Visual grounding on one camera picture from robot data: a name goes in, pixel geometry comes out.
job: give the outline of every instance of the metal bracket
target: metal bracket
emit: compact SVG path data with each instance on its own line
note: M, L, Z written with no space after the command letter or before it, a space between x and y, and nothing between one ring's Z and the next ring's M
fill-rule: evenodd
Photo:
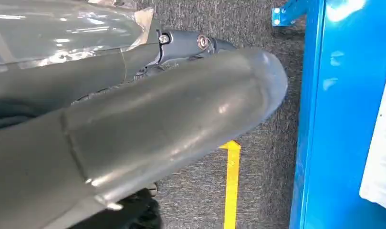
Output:
M271 9L273 26L290 26L295 20L307 13L310 0L290 0L284 6Z
M167 30L158 33L160 56L155 65L209 57L224 50L235 50L231 43L207 37L199 32Z

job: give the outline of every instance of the white cloth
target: white cloth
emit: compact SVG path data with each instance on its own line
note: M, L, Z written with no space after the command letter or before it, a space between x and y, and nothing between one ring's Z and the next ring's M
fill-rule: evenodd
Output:
M386 208L386 85L371 139L360 197Z

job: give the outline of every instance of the blue metal stand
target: blue metal stand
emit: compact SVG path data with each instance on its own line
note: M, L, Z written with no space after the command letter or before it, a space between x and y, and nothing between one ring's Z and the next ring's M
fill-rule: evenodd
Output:
M307 14L291 229L386 229L359 197L386 81L386 0L291 0L273 26Z
M280 8L271 10L271 22L273 26L289 26L295 20L303 16L308 9L310 0L290 0Z

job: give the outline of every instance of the yellow floor marking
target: yellow floor marking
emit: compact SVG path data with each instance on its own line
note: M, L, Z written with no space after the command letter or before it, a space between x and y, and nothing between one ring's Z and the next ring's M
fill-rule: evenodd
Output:
M224 229L235 229L236 202L238 199L240 145L235 141L230 141L225 145L220 146L219 148L228 150Z

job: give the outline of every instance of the gray carpet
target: gray carpet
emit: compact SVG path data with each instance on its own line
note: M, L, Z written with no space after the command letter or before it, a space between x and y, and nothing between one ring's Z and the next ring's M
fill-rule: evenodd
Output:
M281 108L237 139L240 161L237 228L289 224L300 101L304 22L272 28L271 8L284 0L137 0L169 29L202 31L238 47L261 47L285 66L289 90ZM217 150L159 182L157 200L169 229L222 228L227 153Z

